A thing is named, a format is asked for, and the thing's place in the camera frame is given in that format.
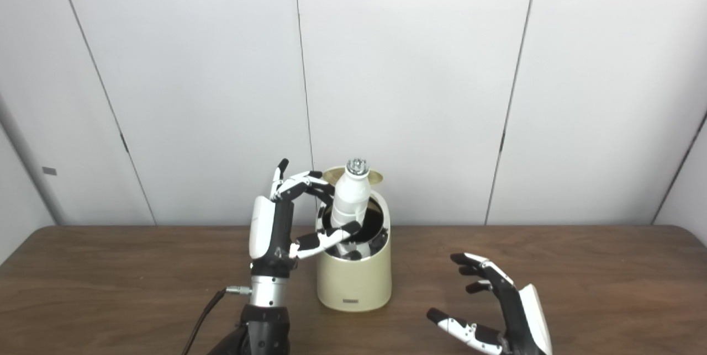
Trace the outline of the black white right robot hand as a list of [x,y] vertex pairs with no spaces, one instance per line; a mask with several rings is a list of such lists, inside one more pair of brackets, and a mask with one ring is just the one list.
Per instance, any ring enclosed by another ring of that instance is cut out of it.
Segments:
[[550,331],[536,287],[528,284],[518,289],[514,281],[492,260],[468,252],[453,253],[452,262],[463,276],[476,276],[467,285],[468,294],[492,292],[502,310],[504,331],[454,317],[437,308],[429,308],[426,317],[438,328],[485,354],[552,354]]

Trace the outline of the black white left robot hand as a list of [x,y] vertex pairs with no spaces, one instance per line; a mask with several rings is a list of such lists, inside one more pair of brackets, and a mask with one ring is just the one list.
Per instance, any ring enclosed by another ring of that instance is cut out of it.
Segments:
[[342,226],[321,227],[297,239],[291,238],[294,200],[310,194],[325,206],[334,203],[334,186],[321,171],[305,171],[285,177],[289,159],[283,158],[273,172],[267,196],[255,199],[250,227],[249,254],[252,276],[288,279],[299,259],[308,258],[349,240],[363,223],[350,219]]

